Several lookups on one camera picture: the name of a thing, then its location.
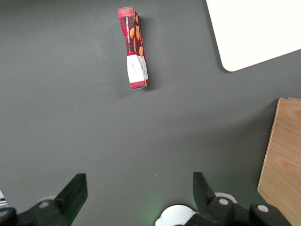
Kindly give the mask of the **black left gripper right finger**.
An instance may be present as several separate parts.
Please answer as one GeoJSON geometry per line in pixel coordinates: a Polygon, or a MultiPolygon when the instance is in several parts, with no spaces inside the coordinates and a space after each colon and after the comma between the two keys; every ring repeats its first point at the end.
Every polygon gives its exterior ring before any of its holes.
{"type": "Polygon", "coordinates": [[[218,197],[202,172],[193,173],[193,197],[198,213],[180,226],[290,226],[281,211],[268,203],[248,209],[225,196],[218,197]]]}

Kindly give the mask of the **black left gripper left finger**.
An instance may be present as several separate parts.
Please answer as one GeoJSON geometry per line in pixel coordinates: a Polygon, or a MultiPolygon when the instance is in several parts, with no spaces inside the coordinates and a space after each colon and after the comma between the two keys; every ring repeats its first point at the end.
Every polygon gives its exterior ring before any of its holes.
{"type": "Polygon", "coordinates": [[[70,226],[87,200],[87,177],[76,174],[54,199],[45,199],[25,212],[0,209],[2,226],[70,226]]]}

